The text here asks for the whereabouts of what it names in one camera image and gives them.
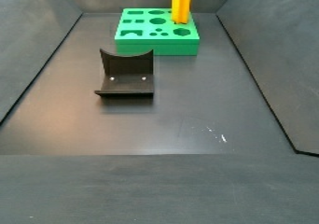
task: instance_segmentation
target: black plastic part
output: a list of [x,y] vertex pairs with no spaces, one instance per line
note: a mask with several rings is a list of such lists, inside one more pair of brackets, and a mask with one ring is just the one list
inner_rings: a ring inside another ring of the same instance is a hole
[[154,95],[154,51],[135,56],[119,56],[100,49],[104,81],[100,96]]

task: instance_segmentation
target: gray bin floor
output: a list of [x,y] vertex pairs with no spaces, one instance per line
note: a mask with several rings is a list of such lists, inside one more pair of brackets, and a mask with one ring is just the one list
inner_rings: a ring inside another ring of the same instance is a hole
[[196,57],[156,57],[154,101],[94,93],[119,17],[83,16],[2,126],[2,222],[318,224],[318,159],[293,153],[214,15]]
[[195,15],[198,56],[155,58],[154,99],[102,100],[99,49],[115,52],[119,19],[82,17],[2,126],[0,153],[293,153],[214,14]]

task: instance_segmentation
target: yellow peg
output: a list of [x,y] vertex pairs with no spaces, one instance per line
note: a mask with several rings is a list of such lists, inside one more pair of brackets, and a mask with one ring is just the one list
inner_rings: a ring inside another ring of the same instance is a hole
[[187,23],[191,0],[172,0],[172,20],[175,23]]

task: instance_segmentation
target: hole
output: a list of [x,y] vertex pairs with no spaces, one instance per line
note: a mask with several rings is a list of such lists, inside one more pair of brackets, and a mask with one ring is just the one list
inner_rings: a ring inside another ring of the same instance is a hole
[[135,34],[135,35],[142,36],[143,35],[143,30],[123,30],[122,31],[122,36],[124,36],[127,34]]
[[152,24],[159,25],[159,24],[164,24],[166,23],[166,19],[151,19],[150,22]]
[[130,15],[140,15],[140,14],[143,14],[143,11],[128,11],[127,14],[130,14]]
[[159,15],[159,14],[163,14],[164,12],[160,10],[152,10],[152,11],[148,11],[148,13],[154,15]]
[[178,29],[175,29],[174,32],[175,32],[175,35],[180,35],[180,36],[187,36],[191,34],[191,31],[184,28],[178,28]]

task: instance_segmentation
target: green shape sorter block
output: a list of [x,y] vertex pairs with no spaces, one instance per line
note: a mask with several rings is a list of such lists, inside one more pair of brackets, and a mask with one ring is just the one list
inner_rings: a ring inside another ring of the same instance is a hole
[[132,55],[198,55],[199,35],[192,14],[187,24],[175,24],[170,8],[127,8],[115,35],[118,53]]

